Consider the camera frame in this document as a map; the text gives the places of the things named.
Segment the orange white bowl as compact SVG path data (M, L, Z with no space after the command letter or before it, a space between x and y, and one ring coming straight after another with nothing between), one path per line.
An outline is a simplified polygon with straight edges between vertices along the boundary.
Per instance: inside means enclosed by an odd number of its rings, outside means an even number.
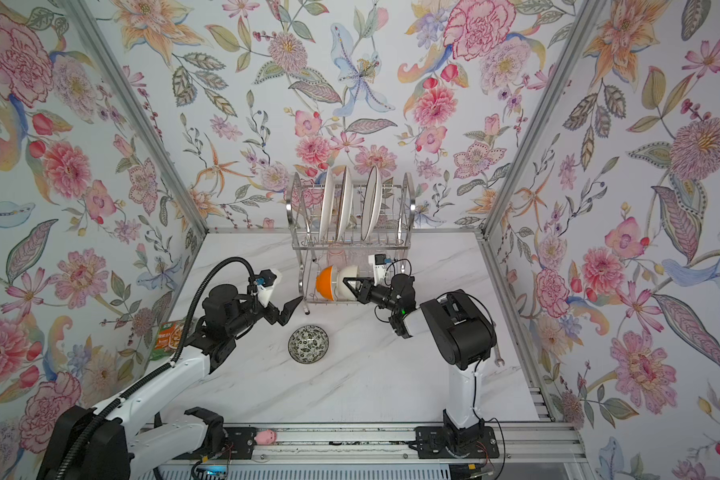
M322 299L329 302L338 299L336 294L336 270L333 266L326 267L317 275L315 290Z

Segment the cream white bowl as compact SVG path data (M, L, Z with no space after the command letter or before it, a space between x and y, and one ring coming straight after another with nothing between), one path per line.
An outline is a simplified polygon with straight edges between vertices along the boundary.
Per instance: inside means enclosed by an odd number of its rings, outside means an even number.
M348 265L335 275L334 296L337 300L354 301L356 299L353 290L357 288L359 267Z

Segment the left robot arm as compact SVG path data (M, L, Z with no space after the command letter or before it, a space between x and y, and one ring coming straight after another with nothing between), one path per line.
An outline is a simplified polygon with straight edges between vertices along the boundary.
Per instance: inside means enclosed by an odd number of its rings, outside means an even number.
M206 319L218 319L209 333L200 322L174 359L94 407L72 407L56 421L42 460L40 479L136 479L182 455L215 458L234 446L222 415L195 406L177 419L146 427L164 407L217 370L243 333L258 321L286 325L302 299L274 306L272 287L241 295L230 284L195 295L190 307L204 306Z

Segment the pink floral patterned bowl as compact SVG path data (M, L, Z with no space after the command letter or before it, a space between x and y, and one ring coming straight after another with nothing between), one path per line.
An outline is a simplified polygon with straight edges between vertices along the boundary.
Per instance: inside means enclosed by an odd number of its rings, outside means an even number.
M288 353L302 365L310 365L322 360L330 348L327 332L318 325L304 325L297 328L289 337Z

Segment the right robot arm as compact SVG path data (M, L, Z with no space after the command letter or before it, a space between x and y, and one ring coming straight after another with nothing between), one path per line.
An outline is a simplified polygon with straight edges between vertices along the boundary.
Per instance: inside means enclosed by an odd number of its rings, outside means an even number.
M489 359L503 364L496 323L485 305L462 289L417 303L414 281L411 275L397 274L388 285L370 277L346 277L342 285L359 303L388 311L388 323L399 337L432 337L449 366L449 398L438 437L443 448L464 456L483 444L487 432L478 407L479 370Z

